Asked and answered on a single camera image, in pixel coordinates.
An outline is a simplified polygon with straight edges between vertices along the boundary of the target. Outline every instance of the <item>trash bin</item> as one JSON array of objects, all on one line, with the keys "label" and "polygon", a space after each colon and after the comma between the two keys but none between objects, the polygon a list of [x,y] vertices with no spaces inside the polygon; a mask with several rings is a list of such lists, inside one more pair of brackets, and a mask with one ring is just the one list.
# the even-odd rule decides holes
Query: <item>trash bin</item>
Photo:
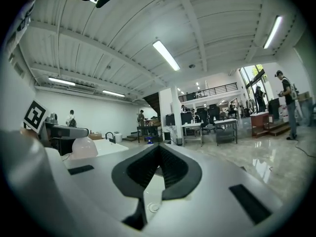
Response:
[{"label": "trash bin", "polygon": [[114,133],[114,136],[115,136],[116,143],[122,142],[122,134],[121,133]]}]

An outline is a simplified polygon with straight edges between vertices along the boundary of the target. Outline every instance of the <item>pillar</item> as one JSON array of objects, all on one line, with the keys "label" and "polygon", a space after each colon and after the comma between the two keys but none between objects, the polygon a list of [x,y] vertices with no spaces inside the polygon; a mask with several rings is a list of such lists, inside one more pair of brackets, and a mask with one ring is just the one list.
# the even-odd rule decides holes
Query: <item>pillar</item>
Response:
[{"label": "pillar", "polygon": [[171,96],[172,96],[172,109],[174,113],[174,121],[176,124],[176,136],[177,138],[183,138],[182,135],[182,122],[181,122],[181,103],[178,98],[178,90],[176,86],[171,87]]}]

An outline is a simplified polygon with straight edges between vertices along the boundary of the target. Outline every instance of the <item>man wearing cap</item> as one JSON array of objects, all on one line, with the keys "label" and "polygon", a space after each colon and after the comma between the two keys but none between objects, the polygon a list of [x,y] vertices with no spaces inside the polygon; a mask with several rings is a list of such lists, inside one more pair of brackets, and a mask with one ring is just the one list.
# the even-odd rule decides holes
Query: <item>man wearing cap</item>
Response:
[{"label": "man wearing cap", "polygon": [[9,29],[6,39],[4,40],[4,52],[9,58],[11,53],[16,48],[17,44],[20,42],[22,36],[24,35],[27,26],[31,21],[31,13],[34,8],[36,0],[29,0],[20,10],[13,22],[11,28]]},{"label": "man wearing cap", "polygon": [[297,137],[296,134],[296,119],[295,119],[295,100],[291,97],[291,84],[289,80],[283,75],[282,71],[278,70],[275,74],[275,77],[278,77],[282,81],[283,92],[279,93],[279,97],[284,96],[285,102],[288,111],[289,124],[291,127],[290,136],[287,137],[287,140],[295,140]]}]

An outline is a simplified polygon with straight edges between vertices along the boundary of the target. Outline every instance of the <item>glossy floor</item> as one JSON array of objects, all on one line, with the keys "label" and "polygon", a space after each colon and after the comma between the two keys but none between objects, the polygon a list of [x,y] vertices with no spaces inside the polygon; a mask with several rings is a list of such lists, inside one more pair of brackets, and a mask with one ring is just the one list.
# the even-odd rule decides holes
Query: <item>glossy floor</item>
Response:
[{"label": "glossy floor", "polygon": [[[217,146],[212,132],[203,136],[202,147],[195,141],[188,142],[185,147],[243,166],[249,174],[268,185],[283,202],[299,196],[314,174],[316,158],[308,157],[295,146],[316,157],[316,128],[298,127],[297,142],[287,141],[287,134],[252,138],[249,127],[247,120],[239,121],[238,144],[230,142]],[[145,142],[122,142],[122,145],[132,148],[145,145]]]}]

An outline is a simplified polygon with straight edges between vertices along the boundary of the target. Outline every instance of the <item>desk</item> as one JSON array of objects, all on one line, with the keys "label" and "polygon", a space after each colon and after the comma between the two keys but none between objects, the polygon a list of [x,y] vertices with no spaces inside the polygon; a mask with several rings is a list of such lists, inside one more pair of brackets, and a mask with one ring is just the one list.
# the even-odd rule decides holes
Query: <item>desk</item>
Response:
[{"label": "desk", "polygon": [[156,131],[156,136],[148,135],[147,137],[153,137],[153,138],[156,137],[157,142],[159,141],[158,126],[154,126],[154,125],[138,126],[137,127],[137,138],[138,138],[138,143],[139,143],[139,131],[138,130],[148,130],[148,134],[151,133],[153,130]]},{"label": "desk", "polygon": [[[202,125],[203,124],[203,122],[201,122],[201,123],[189,123],[189,124],[183,124],[181,127],[184,127],[184,130],[185,130],[185,137],[184,137],[184,139],[183,139],[183,141],[184,141],[184,143],[183,143],[183,145],[185,144],[185,142],[186,141],[193,141],[193,140],[200,140],[201,141],[201,146],[203,145],[203,132],[202,132]],[[189,127],[189,128],[191,128],[191,129],[197,129],[197,128],[199,128],[199,138],[197,138],[196,136],[195,136],[195,138],[194,139],[188,139],[187,138],[187,130],[185,129],[186,127]]]},{"label": "desk", "polygon": [[117,152],[122,152],[128,150],[128,147],[122,146],[120,144],[112,143],[109,140],[95,140],[94,144],[98,151],[98,156],[109,155]]},{"label": "desk", "polygon": [[[217,130],[217,127],[220,127],[222,125],[227,125],[227,124],[233,124],[233,134],[228,134],[229,132],[226,130],[223,130],[221,132],[219,132]],[[214,121],[214,125],[215,125],[215,132],[216,132],[216,143],[218,145],[218,142],[221,139],[227,139],[227,138],[236,138],[236,144],[237,144],[237,120],[234,118],[230,118],[230,119],[226,119],[226,120],[218,120],[218,121]]]},{"label": "desk", "polygon": [[[267,133],[270,130],[269,126],[269,112],[255,113],[250,115],[251,119],[251,134],[252,136],[258,136]],[[264,130],[264,124],[268,124],[268,130]],[[253,127],[261,127],[263,131],[257,131],[254,133]]]}]

